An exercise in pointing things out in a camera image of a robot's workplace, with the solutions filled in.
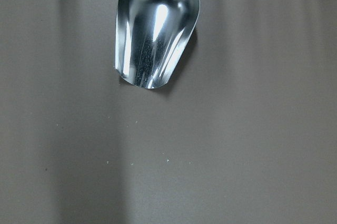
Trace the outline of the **shiny metal scoop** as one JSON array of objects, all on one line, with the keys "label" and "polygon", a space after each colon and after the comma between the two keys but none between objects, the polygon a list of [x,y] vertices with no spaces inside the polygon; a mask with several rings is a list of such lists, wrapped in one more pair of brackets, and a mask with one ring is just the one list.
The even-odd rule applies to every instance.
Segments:
[{"label": "shiny metal scoop", "polygon": [[114,68],[131,85],[166,85],[192,36],[200,0],[118,0]]}]

